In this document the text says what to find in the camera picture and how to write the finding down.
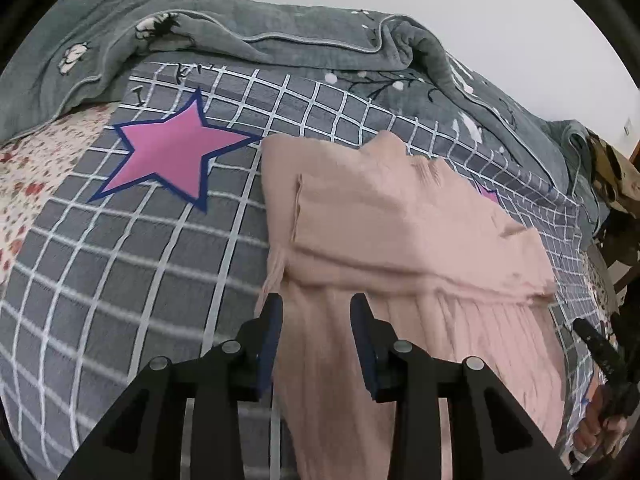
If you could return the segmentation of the right hand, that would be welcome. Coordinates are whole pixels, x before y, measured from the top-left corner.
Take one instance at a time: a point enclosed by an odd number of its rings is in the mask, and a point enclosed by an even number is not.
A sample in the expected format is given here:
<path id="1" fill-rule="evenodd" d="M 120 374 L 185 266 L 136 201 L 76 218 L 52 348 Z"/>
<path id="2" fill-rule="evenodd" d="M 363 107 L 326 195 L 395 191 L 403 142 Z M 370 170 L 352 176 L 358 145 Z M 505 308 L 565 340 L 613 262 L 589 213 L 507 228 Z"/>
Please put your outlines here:
<path id="1" fill-rule="evenodd" d="M 605 456 L 615 454 L 626 434 L 628 418 L 612 415 L 604 418 L 602 413 L 611 401 L 612 389 L 608 384 L 600 385 L 586 406 L 585 416 L 574 432 L 574 451 L 588 457 L 587 464 L 594 465 Z"/>

